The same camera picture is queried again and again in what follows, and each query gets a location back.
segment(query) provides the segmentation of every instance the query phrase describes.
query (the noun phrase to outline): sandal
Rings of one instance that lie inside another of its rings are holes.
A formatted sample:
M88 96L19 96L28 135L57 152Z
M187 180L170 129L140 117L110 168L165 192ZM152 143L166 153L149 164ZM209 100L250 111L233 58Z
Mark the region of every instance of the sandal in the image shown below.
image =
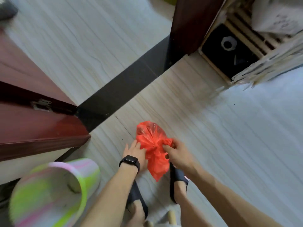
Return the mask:
M174 203L176 203L174 198L174 183L176 181L183 181L186 183L186 191L187 191L187 185L188 185L188 179L185 177L183 170L177 169L174 167L172 163L169 165L170 172L171 172L171 181L170 181L170 196Z
M142 203L142 207L143 207L143 211L145 213L145 219L147 218L148 214L149 214L149 210L147 208L147 205L145 204L142 195L139 191L138 185L136 183L136 181L134 181L133 185L131 186L131 191L129 192L128 198L127 198L127 202L126 202L126 209L129 211L129 209L127 208L128 205L130 205L131 203L133 203L136 200L140 200Z

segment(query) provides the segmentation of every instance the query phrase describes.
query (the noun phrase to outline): leg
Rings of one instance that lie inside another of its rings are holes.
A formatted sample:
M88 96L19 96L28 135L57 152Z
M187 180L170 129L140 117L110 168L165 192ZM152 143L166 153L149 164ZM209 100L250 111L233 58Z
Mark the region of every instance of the leg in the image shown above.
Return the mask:
M145 221L145 213L140 200L136 200L128 206L132 218L127 223L126 227L143 227Z
M174 199L181 207L182 227L211 227L203 214L188 200L186 196L186 183L176 181L174 183Z

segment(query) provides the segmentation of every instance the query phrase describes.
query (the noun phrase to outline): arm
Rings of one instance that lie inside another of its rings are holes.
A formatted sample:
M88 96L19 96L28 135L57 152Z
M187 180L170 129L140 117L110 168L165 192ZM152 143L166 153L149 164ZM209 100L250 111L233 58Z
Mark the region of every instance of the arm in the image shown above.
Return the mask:
M170 161L195 183L228 226L282 227L205 171L182 142L174 140L174 145L175 149L164 146Z
M126 145L123 157L127 155L138 158L142 170L146 165L146 150L140 150L140 143L135 140L128 149ZM119 227L122 222L126 201L131 186L138 173L136 166L122 163L118 172L105 185L97 201L81 223L82 227L112 226Z

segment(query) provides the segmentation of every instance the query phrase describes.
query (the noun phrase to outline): watch face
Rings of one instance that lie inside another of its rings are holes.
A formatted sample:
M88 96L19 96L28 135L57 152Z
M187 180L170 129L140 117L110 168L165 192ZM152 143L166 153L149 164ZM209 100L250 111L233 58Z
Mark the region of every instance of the watch face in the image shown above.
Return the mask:
M130 155L127 155L125 157L125 159L129 162L133 162L133 163L136 163L138 161L138 159L136 157L133 157L133 156L130 156Z

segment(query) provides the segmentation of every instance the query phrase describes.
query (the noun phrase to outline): door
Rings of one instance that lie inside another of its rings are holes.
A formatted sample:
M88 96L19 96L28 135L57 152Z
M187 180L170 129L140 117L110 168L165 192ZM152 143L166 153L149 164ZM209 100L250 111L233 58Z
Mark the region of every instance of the door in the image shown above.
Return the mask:
M191 54L201 45L224 0L178 0L171 38L183 52Z
M0 161L81 146L76 105L0 32Z

